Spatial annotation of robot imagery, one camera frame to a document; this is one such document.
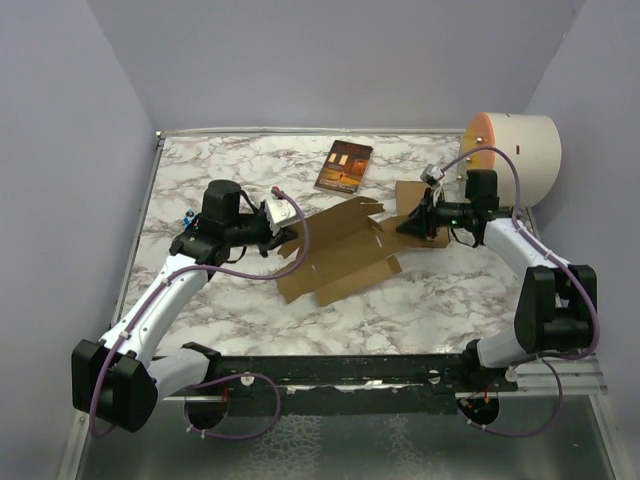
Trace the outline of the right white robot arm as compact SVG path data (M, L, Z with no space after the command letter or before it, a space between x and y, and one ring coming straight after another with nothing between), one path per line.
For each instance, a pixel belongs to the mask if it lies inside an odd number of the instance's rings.
M495 369L544 355L585 353L598 333L595 271L555 256L514 210L501 206L495 171L468 171L462 202L448 202L438 192L443 176L434 165L425 168L424 195L397 232L426 240L443 229L461 228L473 236L476 246L496 253L521 282L512 326L467 346L470 360L459 367L461 383L481 391L494 381Z

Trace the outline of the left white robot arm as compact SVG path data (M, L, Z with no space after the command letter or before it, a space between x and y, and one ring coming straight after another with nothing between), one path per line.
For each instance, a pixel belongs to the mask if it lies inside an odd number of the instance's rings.
M88 415L95 438L120 428L138 431L160 400L183 389L206 395L227 382L219 352L187 343L173 355L156 349L183 308L214 277L232 270L230 254L258 249L262 257L286 242L302 239L310 250L307 220L296 202L277 187L272 197L243 213L249 199L230 180L214 180L199 213L171 242L169 255L132 309L99 340L80 341L72 352L73 406Z

